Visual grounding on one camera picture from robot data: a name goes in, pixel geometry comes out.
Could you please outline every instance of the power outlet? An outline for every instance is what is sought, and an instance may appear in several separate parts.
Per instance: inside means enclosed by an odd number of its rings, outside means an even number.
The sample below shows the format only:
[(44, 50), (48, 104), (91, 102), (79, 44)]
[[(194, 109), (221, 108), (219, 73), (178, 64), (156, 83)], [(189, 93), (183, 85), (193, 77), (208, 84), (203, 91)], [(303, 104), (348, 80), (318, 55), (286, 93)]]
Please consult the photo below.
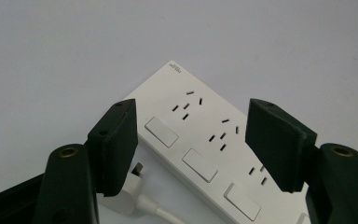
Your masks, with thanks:
[(140, 144), (229, 223), (310, 223), (302, 193), (282, 193), (244, 142), (246, 116), (168, 62), (127, 99)]

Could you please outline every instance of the white rocker switch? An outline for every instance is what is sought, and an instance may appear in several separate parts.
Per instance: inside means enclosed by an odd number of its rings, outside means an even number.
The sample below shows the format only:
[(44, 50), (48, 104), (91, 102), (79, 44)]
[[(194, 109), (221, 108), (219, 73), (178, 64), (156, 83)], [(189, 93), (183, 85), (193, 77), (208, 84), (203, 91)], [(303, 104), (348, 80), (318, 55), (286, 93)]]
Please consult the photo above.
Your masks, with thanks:
[(225, 198), (236, 206), (244, 215), (252, 221), (260, 212), (261, 207), (253, 201), (246, 193), (238, 188), (234, 183), (231, 183), (225, 192)]
[(178, 135), (157, 117), (153, 117), (149, 120), (145, 127), (166, 147), (171, 147), (176, 139), (178, 139)]
[(183, 161), (208, 183), (210, 183), (217, 174), (217, 168), (202, 158), (193, 148), (186, 153), (183, 157)]

